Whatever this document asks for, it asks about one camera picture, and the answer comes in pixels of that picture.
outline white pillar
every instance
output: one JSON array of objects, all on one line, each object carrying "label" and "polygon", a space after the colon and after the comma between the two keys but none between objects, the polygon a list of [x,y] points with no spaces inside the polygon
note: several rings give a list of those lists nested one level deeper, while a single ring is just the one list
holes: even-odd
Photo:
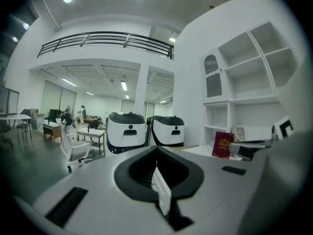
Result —
[{"label": "white pillar", "polygon": [[147,88],[149,65],[141,64],[139,71],[139,78],[137,82],[136,100],[135,100],[135,111],[134,113],[145,116],[144,104]]}]

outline metal railing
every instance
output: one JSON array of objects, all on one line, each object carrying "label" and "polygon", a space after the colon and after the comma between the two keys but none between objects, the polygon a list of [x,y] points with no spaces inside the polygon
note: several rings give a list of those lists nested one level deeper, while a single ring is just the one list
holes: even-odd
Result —
[{"label": "metal railing", "polygon": [[154,38],[116,31],[94,31],[79,33],[56,39],[42,46],[37,57],[63,48],[82,46],[122,46],[153,52],[163,57],[174,58],[174,46]]}]

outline chair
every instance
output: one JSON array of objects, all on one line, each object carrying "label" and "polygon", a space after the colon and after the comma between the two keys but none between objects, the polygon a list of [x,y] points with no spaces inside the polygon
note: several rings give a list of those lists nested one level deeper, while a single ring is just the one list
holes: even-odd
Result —
[{"label": "chair", "polygon": [[[30,109],[24,109],[22,110],[21,114],[23,115],[26,115],[26,116],[29,116],[31,117],[31,114],[30,114]],[[32,140],[32,137],[31,137],[31,130],[30,130],[30,123],[31,123],[31,119],[27,119],[26,122],[25,121],[22,121],[22,123],[18,124],[16,126],[16,129],[18,131],[18,141],[20,143],[20,137],[19,137],[19,129],[22,129],[22,130],[27,130],[27,128],[29,128],[29,133],[30,133],[30,139]]]},{"label": "chair", "polygon": [[11,132],[10,125],[8,125],[5,120],[0,120],[0,143],[2,146],[4,143],[8,143],[13,149],[13,143],[9,137],[10,132]]},{"label": "chair", "polygon": [[56,122],[61,129],[62,143],[60,145],[60,148],[63,154],[66,156],[67,161],[69,162],[67,163],[67,168],[69,172],[71,172],[71,165],[78,165],[80,167],[85,165],[85,162],[92,161],[92,159],[85,159],[88,157],[89,154],[94,152],[91,144],[84,141],[70,141],[69,137],[77,134],[73,133],[67,135],[60,121],[56,120]]}]

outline red book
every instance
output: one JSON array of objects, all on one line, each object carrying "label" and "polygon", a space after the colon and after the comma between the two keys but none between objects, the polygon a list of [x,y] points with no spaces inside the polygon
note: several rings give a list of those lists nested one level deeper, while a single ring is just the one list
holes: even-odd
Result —
[{"label": "red book", "polygon": [[230,156],[229,145],[234,142],[234,134],[216,132],[212,156],[228,159]]}]

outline white chair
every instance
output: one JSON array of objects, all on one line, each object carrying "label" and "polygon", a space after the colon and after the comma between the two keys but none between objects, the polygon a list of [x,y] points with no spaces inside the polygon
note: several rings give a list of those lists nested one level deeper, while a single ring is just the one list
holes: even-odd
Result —
[{"label": "white chair", "polygon": [[85,165],[85,162],[92,161],[92,159],[85,159],[89,154],[94,152],[90,143],[84,141],[70,141],[69,137],[77,135],[76,133],[67,135],[63,129],[60,121],[57,120],[62,132],[62,143],[60,148],[66,156],[68,170],[71,171],[71,165],[78,165],[78,167]]}]

